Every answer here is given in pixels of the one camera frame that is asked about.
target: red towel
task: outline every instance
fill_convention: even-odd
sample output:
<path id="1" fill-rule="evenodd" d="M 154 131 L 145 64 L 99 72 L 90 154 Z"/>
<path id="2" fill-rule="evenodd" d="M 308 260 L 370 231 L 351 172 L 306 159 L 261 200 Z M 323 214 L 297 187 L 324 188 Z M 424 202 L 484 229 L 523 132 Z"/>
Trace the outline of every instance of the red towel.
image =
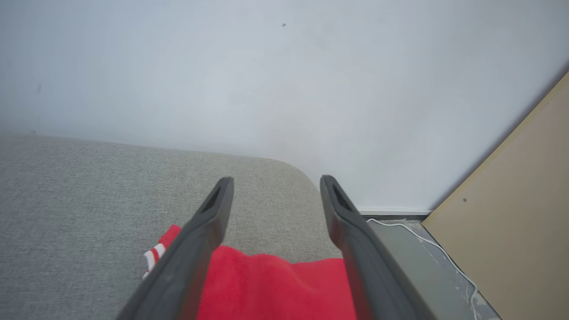
<path id="1" fill-rule="evenodd" d="M 220 246 L 209 263 L 197 318 L 351 320 L 356 313 L 343 259 L 291 264 Z"/>

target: beige wooden board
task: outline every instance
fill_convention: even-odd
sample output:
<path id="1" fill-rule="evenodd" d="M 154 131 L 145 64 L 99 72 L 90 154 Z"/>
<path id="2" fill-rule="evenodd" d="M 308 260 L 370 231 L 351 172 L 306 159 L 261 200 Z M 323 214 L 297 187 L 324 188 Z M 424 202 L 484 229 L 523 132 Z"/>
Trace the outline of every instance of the beige wooden board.
<path id="1" fill-rule="evenodd" d="M 569 319 L 569 73 L 423 225 L 502 319 Z"/>

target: white cable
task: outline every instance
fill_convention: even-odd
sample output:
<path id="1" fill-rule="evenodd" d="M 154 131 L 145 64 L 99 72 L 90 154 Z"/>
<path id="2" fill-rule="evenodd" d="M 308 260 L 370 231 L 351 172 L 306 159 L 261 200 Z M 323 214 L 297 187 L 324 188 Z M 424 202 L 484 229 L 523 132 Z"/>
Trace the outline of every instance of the white cable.
<path id="1" fill-rule="evenodd" d="M 396 225 L 400 225 L 401 227 L 407 229 L 409 232 L 411 232 L 412 234 L 414 234 L 417 238 L 425 241 L 426 243 L 432 244 L 435 247 L 439 248 L 445 256 L 447 256 L 447 259 L 451 262 L 452 266 L 455 267 L 456 271 L 460 272 L 460 274 L 466 278 L 466 280 L 468 280 L 468 282 L 470 282 L 473 286 L 474 286 L 474 292 L 472 293 L 472 295 L 470 296 L 470 307 L 472 308 L 472 314 L 474 315 L 474 320 L 477 320 L 476 318 L 476 310 L 474 310 L 474 295 L 478 292 L 478 288 L 476 287 L 476 284 L 470 280 L 469 277 L 466 276 L 466 274 L 464 274 L 464 272 L 462 272 L 459 267 L 456 266 L 456 264 L 452 261 L 452 259 L 448 256 L 448 253 L 438 244 L 434 243 L 431 240 L 427 240 L 421 236 L 419 236 L 418 234 L 416 234 L 413 230 L 411 230 L 408 226 L 402 224 L 402 223 L 393 223 L 393 224 L 388 224 L 388 223 L 383 223 L 381 221 L 377 221 L 376 219 L 368 219 L 367 222 L 373 221 L 375 223 L 379 223 L 380 225 L 384 225 L 386 227 L 394 227 Z"/>

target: gray sofa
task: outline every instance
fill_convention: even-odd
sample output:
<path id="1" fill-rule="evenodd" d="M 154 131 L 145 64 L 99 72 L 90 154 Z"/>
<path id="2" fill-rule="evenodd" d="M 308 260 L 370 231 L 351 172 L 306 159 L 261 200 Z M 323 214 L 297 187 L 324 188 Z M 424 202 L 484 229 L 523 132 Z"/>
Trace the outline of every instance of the gray sofa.
<path id="1" fill-rule="evenodd" d="M 341 257 L 317 188 L 286 163 L 0 135 L 1 317 L 114 318 L 142 281 L 142 254 L 224 176 L 235 178 L 224 245 L 290 262 Z"/>

